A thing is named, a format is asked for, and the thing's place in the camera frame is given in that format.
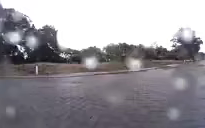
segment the grass median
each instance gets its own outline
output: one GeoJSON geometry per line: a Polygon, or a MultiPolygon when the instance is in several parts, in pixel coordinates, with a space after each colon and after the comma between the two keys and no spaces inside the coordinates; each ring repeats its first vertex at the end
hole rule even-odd
{"type": "MultiPolygon", "coordinates": [[[[165,67],[169,64],[179,64],[182,61],[172,60],[146,60],[143,61],[143,68],[150,67],[165,67]]],[[[13,65],[6,64],[0,65],[0,75],[35,75],[36,64],[21,64],[13,65]]],[[[39,67],[39,75],[54,75],[54,74],[70,74],[80,72],[109,72],[118,70],[127,70],[124,63],[121,62],[109,62],[101,63],[95,70],[88,70],[82,64],[61,64],[61,63],[37,63],[39,67]]]]}

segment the overcast sky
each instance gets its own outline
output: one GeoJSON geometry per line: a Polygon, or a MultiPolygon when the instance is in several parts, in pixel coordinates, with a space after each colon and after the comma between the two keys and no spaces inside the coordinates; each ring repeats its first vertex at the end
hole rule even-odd
{"type": "Polygon", "coordinates": [[[59,42],[81,49],[126,42],[169,48],[180,27],[205,42],[205,0],[1,0],[28,15],[37,27],[54,25],[59,42]]]}

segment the raindrop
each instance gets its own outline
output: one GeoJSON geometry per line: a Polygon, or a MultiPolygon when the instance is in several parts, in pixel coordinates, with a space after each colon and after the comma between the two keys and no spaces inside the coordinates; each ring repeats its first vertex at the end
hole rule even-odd
{"type": "Polygon", "coordinates": [[[180,111],[177,108],[170,108],[167,111],[167,117],[173,121],[178,120],[180,117],[180,111]]]}
{"type": "Polygon", "coordinates": [[[16,109],[12,106],[7,106],[6,115],[10,118],[14,118],[16,116],[16,109]]]}
{"type": "Polygon", "coordinates": [[[57,42],[58,42],[58,47],[61,51],[65,51],[67,48],[65,46],[65,43],[64,43],[64,40],[65,40],[65,37],[64,35],[62,35],[62,32],[61,30],[57,32],[57,42]]]}
{"type": "Polygon", "coordinates": [[[18,22],[24,18],[24,15],[18,11],[15,11],[12,13],[12,18],[15,22],[18,22]]]}
{"type": "Polygon", "coordinates": [[[190,28],[185,28],[182,30],[181,39],[186,43],[190,43],[194,38],[194,31],[190,28]]]}
{"type": "Polygon", "coordinates": [[[15,52],[15,53],[14,53],[14,55],[15,55],[15,56],[17,56],[17,55],[18,55],[18,53],[17,53],[17,52],[15,52]]]}
{"type": "Polygon", "coordinates": [[[142,62],[140,59],[127,58],[126,66],[131,71],[139,71],[142,67],[142,62]]]}
{"type": "Polygon", "coordinates": [[[17,45],[22,39],[22,33],[19,31],[8,32],[4,35],[4,39],[13,45],[17,45]]]}
{"type": "Polygon", "coordinates": [[[26,37],[26,45],[27,47],[31,48],[31,49],[35,49],[36,47],[38,47],[38,39],[35,36],[27,36],[26,37]]]}
{"type": "Polygon", "coordinates": [[[179,91],[183,91],[188,88],[188,83],[184,78],[175,78],[174,79],[174,88],[179,91]]]}
{"type": "Polygon", "coordinates": [[[84,65],[89,70],[94,70],[99,65],[98,59],[94,56],[84,59],[84,65]]]}

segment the road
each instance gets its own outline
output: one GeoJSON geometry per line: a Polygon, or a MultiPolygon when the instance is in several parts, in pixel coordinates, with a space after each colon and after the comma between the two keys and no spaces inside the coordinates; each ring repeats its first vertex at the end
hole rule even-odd
{"type": "Polygon", "coordinates": [[[0,128],[203,128],[204,76],[205,68],[187,66],[0,79],[0,128]]]}

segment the windshield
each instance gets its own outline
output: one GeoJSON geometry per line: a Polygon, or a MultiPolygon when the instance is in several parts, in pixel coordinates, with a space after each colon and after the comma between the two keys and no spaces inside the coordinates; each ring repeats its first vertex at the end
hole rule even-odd
{"type": "Polygon", "coordinates": [[[205,127],[205,1],[0,0],[0,128],[205,127]]]}

